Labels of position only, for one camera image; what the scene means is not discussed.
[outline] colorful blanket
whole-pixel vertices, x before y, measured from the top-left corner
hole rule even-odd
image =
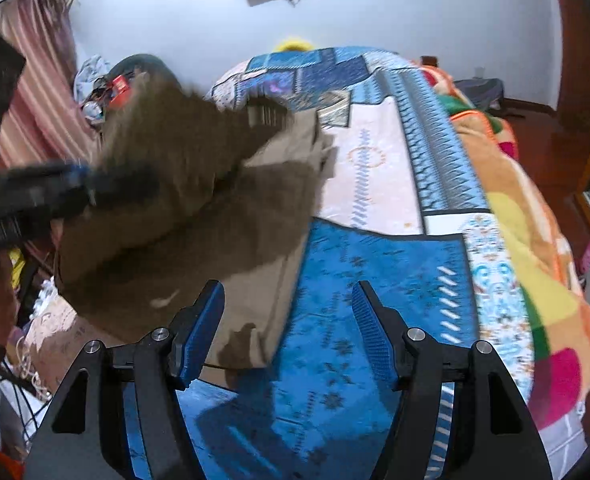
[[[540,430],[585,397],[590,306],[505,121],[472,109],[442,71],[372,48],[257,56],[210,96],[237,106],[262,92],[318,108],[334,153],[272,366],[235,393],[195,381],[178,394],[207,478],[368,478],[398,394],[364,354],[357,280],[442,342],[490,341]],[[427,478],[441,473],[452,395],[445,384]],[[131,455],[148,478],[132,396]]]

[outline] wooden floor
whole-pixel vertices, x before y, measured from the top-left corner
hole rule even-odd
[[[590,231],[572,194],[590,152],[590,139],[565,132],[547,114],[515,110],[525,116],[507,118],[520,147],[520,163],[553,210],[562,233],[568,238],[577,262],[590,241]],[[590,393],[582,420],[590,443]]]

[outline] red object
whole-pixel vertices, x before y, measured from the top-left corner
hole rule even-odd
[[[117,108],[123,107],[130,98],[130,86],[123,75],[118,75],[112,80],[112,87],[117,92],[117,95],[111,99],[108,107],[116,110]]]

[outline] patchwork bedspread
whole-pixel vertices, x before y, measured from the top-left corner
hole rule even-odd
[[[207,478],[369,477],[399,394],[364,354],[357,280],[441,342],[490,341],[540,430],[585,397],[590,306],[507,123],[472,109],[442,71],[371,48],[257,56],[211,97],[235,106],[252,92],[319,109],[332,175],[272,366],[236,393],[195,381],[178,394]],[[428,478],[441,472],[452,395],[446,384]],[[134,409],[129,439],[146,478]]]

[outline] pink curtain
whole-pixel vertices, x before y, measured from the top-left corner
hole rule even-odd
[[[66,0],[7,0],[0,34],[26,67],[0,131],[0,168],[51,159],[91,162],[98,134],[73,100],[75,45]]]

